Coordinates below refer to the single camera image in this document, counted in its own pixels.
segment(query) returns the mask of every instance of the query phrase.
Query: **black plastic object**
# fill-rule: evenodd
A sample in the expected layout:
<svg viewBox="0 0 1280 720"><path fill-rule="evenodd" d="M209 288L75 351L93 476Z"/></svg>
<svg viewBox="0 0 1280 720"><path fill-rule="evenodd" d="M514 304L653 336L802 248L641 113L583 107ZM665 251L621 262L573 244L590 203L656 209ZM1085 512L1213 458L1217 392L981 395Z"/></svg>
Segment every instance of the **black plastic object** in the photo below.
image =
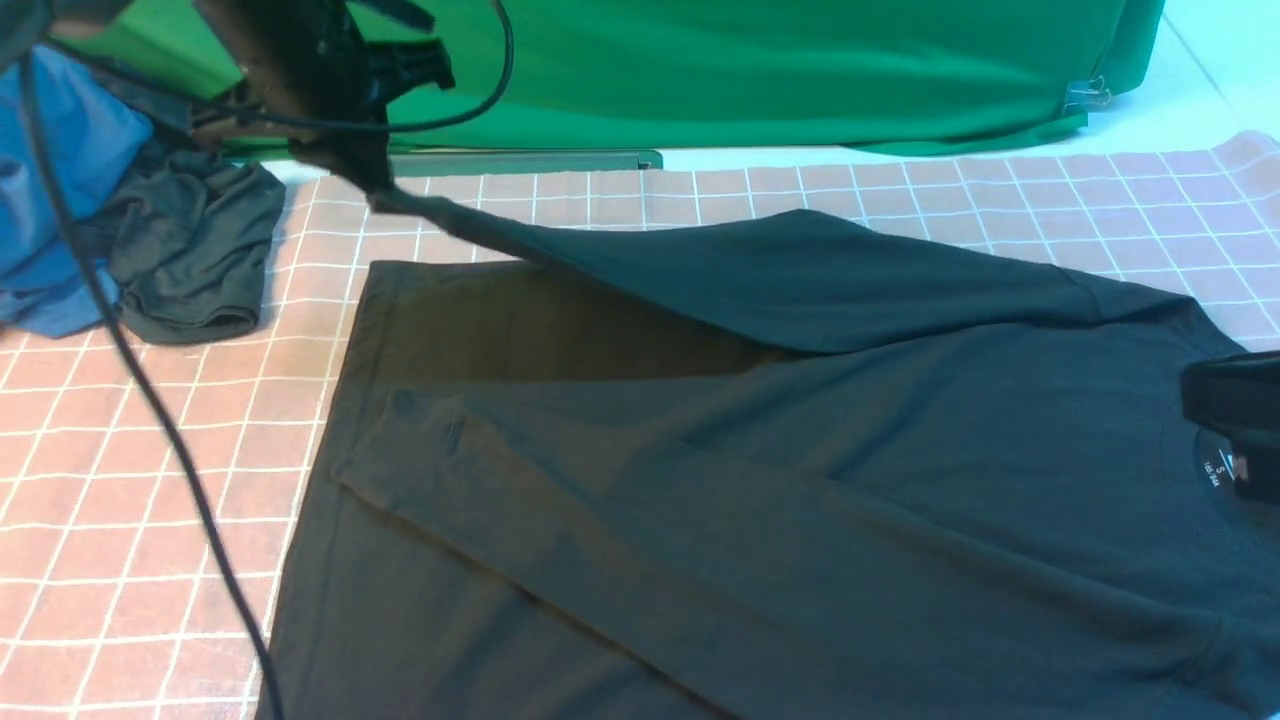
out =
<svg viewBox="0 0 1280 720"><path fill-rule="evenodd" d="M397 6L388 0L375 4ZM343 0L195 0L195 6L244 74L219 97L230 108L385 124L387 104L410 90L454 86L439 40L366 42ZM430 15L413 22L434 27ZM205 113L192 118L192 136L210 145L238 136L287 137L294 158L332 170L365 193L394 184L385 132L276 126Z"/></svg>
<svg viewBox="0 0 1280 720"><path fill-rule="evenodd" d="M1183 415L1231 442L1234 488L1280 503L1280 351L1188 365Z"/></svg>

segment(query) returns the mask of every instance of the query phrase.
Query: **white surface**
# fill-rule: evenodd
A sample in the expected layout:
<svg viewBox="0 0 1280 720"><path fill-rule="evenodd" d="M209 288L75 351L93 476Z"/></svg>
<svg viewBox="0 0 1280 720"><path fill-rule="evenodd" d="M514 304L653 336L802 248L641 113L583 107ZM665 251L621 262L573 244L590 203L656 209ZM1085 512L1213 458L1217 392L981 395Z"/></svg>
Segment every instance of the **white surface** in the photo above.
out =
<svg viewBox="0 0 1280 720"><path fill-rule="evenodd" d="M1169 0L1165 18L1240 122L1280 137L1280 3Z"/></svg>
<svg viewBox="0 0 1280 720"><path fill-rule="evenodd" d="M1280 137L1280 0L1167 0L1142 87L1116 97L1075 137L1018 155L1202 150L1243 129ZM662 150L668 170L896 163L844 147ZM324 173L268 163L283 181Z"/></svg>

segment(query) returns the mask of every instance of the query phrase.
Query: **grid mat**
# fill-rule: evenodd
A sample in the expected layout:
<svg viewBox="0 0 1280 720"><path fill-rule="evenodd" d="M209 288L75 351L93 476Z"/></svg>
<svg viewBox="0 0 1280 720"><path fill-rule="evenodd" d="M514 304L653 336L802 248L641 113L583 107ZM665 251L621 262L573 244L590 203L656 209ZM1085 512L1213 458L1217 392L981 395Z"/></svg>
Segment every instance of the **grid mat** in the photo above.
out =
<svg viewBox="0 0 1280 720"><path fill-rule="evenodd" d="M1280 348L1280 146L1258 133L1197 152L406 184L524 222L598 229L812 208L1185 292L1243 345ZM137 346L262 618L369 263L500 259L413 219L371 217L335 178L293 188L289 204L270 322L206 347ZM105 333L0 333L0 720L248 717L251 648L186 482Z"/></svg>

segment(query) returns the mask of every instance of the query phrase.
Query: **green backdrop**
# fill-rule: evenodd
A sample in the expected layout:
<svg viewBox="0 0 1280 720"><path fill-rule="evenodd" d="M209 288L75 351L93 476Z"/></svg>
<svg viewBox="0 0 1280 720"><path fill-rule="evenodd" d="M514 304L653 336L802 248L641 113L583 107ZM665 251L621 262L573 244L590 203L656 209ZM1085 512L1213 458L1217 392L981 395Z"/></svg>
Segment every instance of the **green backdrop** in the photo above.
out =
<svg viewBox="0 0 1280 720"><path fill-rule="evenodd" d="M485 0L420 0L438 18L458 88L420 90L393 120L485 96L502 35ZM1138 86L1164 0L507 0L507 97L466 126L397 138L467 149L591 150L856 145L904 155L1057 140L1071 83ZM353 8L366 36L412 38ZM138 0L86 50L186 90L238 79L189 3Z"/></svg>

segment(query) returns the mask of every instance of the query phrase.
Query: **long sleeve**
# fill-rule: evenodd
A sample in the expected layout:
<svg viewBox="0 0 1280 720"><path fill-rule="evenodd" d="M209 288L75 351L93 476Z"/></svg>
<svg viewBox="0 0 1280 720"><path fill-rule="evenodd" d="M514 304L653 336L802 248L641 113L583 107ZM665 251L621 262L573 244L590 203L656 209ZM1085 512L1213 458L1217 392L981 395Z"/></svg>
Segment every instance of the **long sleeve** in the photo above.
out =
<svg viewBox="0 0 1280 720"><path fill-rule="evenodd" d="M406 211L461 240L804 352L852 352L998 323L1091 327L1194 306L1179 295L882 234L810 210L595 232L526 225L443 199L412 202Z"/></svg>

